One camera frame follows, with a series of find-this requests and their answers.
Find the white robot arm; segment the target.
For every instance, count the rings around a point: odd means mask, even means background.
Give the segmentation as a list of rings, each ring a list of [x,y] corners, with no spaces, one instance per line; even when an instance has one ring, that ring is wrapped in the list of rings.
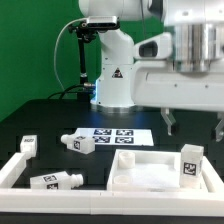
[[[79,0],[99,32],[101,75],[92,107],[106,113],[157,107],[218,114],[224,139],[224,0]]]

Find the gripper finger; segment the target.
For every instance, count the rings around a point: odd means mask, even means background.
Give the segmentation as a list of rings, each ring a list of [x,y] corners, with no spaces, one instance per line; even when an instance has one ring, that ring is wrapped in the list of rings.
[[[162,108],[161,109],[161,116],[164,119],[167,125],[167,132],[169,136],[172,136],[176,133],[178,124],[176,119],[173,115],[173,110],[170,108]]]
[[[219,123],[215,127],[215,139],[220,142],[224,138],[224,112],[218,113],[217,119]]]

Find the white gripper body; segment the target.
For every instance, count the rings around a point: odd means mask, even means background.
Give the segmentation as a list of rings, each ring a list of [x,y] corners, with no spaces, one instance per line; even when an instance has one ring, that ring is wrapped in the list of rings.
[[[224,112],[224,59],[206,73],[179,73],[165,61],[138,61],[131,97],[139,106]]]

